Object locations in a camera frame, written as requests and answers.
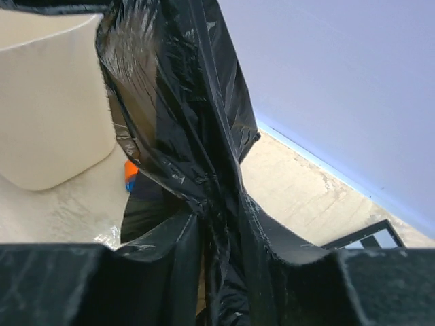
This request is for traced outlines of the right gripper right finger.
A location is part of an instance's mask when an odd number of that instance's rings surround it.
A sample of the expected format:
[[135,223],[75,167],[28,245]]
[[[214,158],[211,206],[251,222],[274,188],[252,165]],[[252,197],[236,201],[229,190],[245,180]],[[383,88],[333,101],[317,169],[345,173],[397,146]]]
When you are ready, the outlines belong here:
[[325,249],[269,216],[249,195],[243,200],[241,244],[254,325],[325,325]]

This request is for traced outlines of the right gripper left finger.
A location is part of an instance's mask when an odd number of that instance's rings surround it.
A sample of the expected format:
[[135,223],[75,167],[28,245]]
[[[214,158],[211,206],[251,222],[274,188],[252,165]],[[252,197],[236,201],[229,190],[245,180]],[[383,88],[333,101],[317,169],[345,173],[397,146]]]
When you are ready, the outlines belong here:
[[118,249],[123,325],[194,325],[201,234],[194,214],[178,212]]

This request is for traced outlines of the black trash bag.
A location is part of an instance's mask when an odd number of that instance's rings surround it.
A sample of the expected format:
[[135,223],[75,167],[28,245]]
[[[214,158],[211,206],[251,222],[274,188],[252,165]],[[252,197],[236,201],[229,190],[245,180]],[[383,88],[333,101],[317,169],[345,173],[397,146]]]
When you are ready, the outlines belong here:
[[100,13],[95,48],[116,138],[139,169],[121,247],[194,214],[201,273],[194,325],[248,325],[239,167],[259,134],[217,1],[23,1],[46,15]]

